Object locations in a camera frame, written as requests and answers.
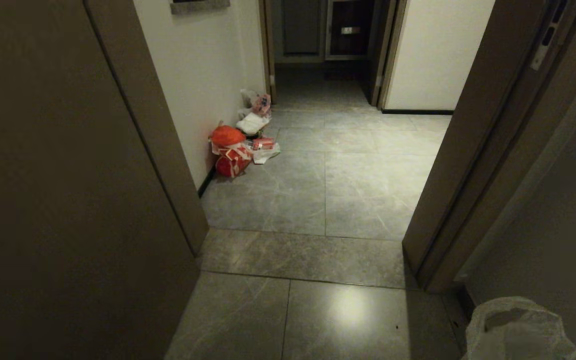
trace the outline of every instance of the wall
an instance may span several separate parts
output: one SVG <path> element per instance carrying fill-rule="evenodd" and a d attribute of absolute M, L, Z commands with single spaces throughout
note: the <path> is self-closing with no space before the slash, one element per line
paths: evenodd
<path fill-rule="evenodd" d="M 494 0 L 408 0 L 384 109 L 454 110 Z"/>
<path fill-rule="evenodd" d="M 134 0 L 148 49 L 185 152 L 195 187 L 212 168 L 208 136 L 233 125 L 240 89 L 265 91 L 257 0 L 173 15 L 167 0 Z"/>
<path fill-rule="evenodd" d="M 311 0 L 319 2 L 319 48 L 318 55 L 284 55 L 284 15 L 282 11 L 283 0 L 268 0 L 272 11 L 272 45 L 274 47 L 275 64 L 318 64 L 323 63 L 326 55 L 326 14 L 327 0 Z"/>
<path fill-rule="evenodd" d="M 576 343 L 576 131 L 466 287 L 477 303 L 536 301 L 563 317 Z"/>

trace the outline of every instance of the garbage pile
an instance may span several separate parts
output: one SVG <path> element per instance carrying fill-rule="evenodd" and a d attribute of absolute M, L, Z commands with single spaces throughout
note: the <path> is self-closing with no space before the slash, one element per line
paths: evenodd
<path fill-rule="evenodd" d="M 219 155 L 215 168 L 229 178 L 240 175 L 250 162 L 265 164 L 268 159 L 281 153 L 275 139 L 263 134 L 272 120 L 270 95 L 247 89 L 242 89 L 241 95 L 246 107 L 238 110 L 236 128 L 220 121 L 209 138 L 212 153 Z"/>

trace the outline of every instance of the gray tile floor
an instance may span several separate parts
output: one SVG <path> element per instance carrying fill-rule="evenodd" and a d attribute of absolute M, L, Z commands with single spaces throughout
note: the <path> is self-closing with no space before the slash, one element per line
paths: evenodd
<path fill-rule="evenodd" d="M 356 82 L 277 73 L 282 153 L 216 177 L 201 277 L 167 360 L 457 360 L 464 315 L 402 238 L 449 116 L 384 115 Z"/>
<path fill-rule="evenodd" d="M 201 202 L 212 227 L 402 240 L 450 116 L 381 114 L 354 81 L 278 71 L 269 125 L 282 153 L 217 176 Z"/>

